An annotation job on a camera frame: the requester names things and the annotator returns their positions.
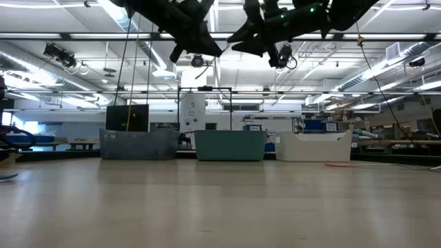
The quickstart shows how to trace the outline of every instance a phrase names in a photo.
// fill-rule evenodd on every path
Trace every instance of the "light fixture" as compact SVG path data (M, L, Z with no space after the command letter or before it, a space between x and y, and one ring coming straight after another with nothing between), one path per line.
M8 93L11 96L18 96L21 98L25 98L25 99L29 99L29 100L33 100L33 101L38 101L39 99L31 94L28 93L20 93L20 94L15 94L15 93Z
M334 37L333 34L328 34L325 38L332 39L333 37ZM322 38L321 34L303 34L294 39L321 39L321 38Z
M75 106L78 106L78 107L96 107L96 105L93 104L93 103L89 103L87 101L83 101L83 100L80 100L80 99L69 98L69 97L64 98L63 102L69 103L70 105L75 105Z
M330 105L330 106L326 107L326 109L327 110L333 110L333 109L336 109L338 106L339 106L338 104L333 104L333 105Z
M119 33L119 34L98 34L98 33L82 33L82 34L70 34L72 39L126 39L127 33ZM129 39L149 39L150 34L129 34Z
M173 38L173 36L172 36L171 34L167 34L167 33L165 33L165 34L159 34L159 36L160 36L160 38L162 38L162 39L172 39L172 38Z
M353 110L362 110L362 109L365 109L365 108L368 108L368 107L372 107L372 106L374 106L375 104L376 104L376 103L364 103L364 104L359 104L359 105L353 106L352 109L353 109Z
M424 85L415 87L413 89L413 91L414 92L420 92L420 91L423 91L423 90L430 90L430 89L433 89L433 88L436 88L436 87L441 87L441 81L435 81L435 82L432 82L432 83L426 83Z
M403 96L400 96L400 97L395 97L393 99L387 99L387 101L383 101L383 102L381 102L381 104L393 103L394 101L398 101L403 98L404 98Z
M0 33L2 39L61 39L60 34L43 33Z
M361 34L368 39L423 39L427 34ZM343 39L358 39L358 34L345 34Z
M229 38L233 33L210 33L213 39L226 39Z
M397 85L398 85L397 83L389 83L389 84L383 85L382 87L380 87L380 89L377 89L375 91L376 92L379 92L380 90L381 91L385 91L385 90L391 89L391 88L393 88L393 87L395 87Z

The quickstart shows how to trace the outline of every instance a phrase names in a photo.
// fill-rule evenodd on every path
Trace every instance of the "metal frame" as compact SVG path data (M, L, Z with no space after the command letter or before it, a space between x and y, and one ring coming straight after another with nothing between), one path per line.
M188 92L191 93L204 93L207 92L213 92L213 90L218 90L216 94L224 94L222 90L228 90L229 91L229 130L233 130L233 89L231 87L208 87L207 90L201 90L202 87L178 87L178 131L181 131L181 122L180 122L180 116L179 116L179 102L181 101L181 92L182 90L189 90Z
M178 91L176 90L154 90L149 91L148 94L180 94L182 90L193 89L197 90L197 87L180 87ZM264 92L261 90L232 90L231 87L213 87L213 90L216 89L224 89L230 90L230 95L241 95L241 94L250 94L250 95L262 95L262 94L286 94L286 95L305 95L305 94L331 94L334 96L345 96L345 95L353 95L359 94L363 96L380 96L381 92L332 92L332 91L308 91L308 90L292 90L292 91L269 91ZM30 93L30 94L130 94L131 92L124 91L114 91L114 90L8 90L6 93ZM192 93L196 94L223 94L222 92L207 92L207 91L195 91ZM147 90L135 90L133 94L147 94ZM441 91L423 91L423 92L383 92L386 96L439 96L441 95Z
M125 32L0 32L4 41L136 41L136 34L131 33L127 39ZM215 41L226 41L232 32L210 32ZM440 33L372 33L363 32L364 42L382 41L441 41ZM175 41L170 34L158 32L140 32L139 41ZM324 39L320 33L294 37L293 41L358 41L355 32L330 32Z

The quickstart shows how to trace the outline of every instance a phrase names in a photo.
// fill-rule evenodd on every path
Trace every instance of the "gray bin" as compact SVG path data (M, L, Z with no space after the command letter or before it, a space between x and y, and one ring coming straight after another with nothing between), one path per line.
M176 158L179 132L160 129L155 132L99 130L102 159L170 160Z

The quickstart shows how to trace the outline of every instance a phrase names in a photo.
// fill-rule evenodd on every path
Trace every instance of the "black box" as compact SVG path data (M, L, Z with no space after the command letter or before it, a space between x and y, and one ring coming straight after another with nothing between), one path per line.
M130 108L129 130L131 132L149 131L149 105L108 106L105 117L107 130L125 131Z

